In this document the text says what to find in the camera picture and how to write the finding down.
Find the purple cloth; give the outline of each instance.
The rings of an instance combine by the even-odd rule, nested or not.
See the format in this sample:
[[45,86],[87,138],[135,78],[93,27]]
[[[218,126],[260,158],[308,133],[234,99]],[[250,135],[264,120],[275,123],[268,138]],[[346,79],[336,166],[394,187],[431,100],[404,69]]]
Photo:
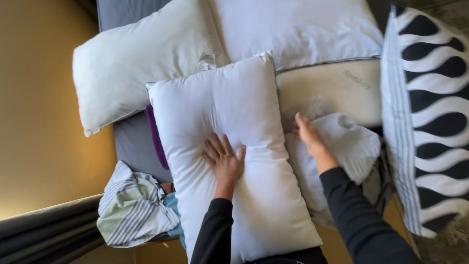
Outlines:
[[158,127],[156,126],[155,116],[153,115],[153,106],[151,106],[151,104],[147,105],[144,112],[148,118],[151,139],[153,139],[153,145],[155,145],[156,156],[158,156],[159,163],[161,163],[161,167],[163,167],[163,169],[169,170],[168,161],[165,157],[165,151],[163,150],[163,145],[161,145],[161,140],[159,139]]

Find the memory foam pillow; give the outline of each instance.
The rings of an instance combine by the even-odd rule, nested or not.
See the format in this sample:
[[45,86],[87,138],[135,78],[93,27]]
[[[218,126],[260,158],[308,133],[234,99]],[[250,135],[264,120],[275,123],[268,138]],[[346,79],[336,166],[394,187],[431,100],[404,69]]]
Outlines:
[[209,0],[232,62],[272,50],[275,69],[381,55],[365,0]]
[[381,126],[379,59],[336,62],[290,70],[277,75],[280,111],[323,96],[333,113],[342,113],[358,125]]
[[225,65],[206,0],[173,0],[76,48],[73,79],[85,135],[145,109],[145,83],[199,72],[202,53]]
[[211,133],[247,146],[233,197],[231,264],[312,248],[322,241],[287,162],[268,55],[148,85],[173,174],[189,262],[216,178],[202,157]]
[[469,39],[393,6],[381,60],[383,132],[407,228],[435,237],[469,211]]

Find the black and white patterned pillow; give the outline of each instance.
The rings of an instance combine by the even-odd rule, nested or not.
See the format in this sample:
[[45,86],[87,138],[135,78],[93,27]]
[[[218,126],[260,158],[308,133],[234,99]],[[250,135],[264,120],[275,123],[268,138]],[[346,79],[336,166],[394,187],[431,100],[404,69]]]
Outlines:
[[381,58],[383,128],[407,228],[434,237],[469,211],[469,40],[393,6]]

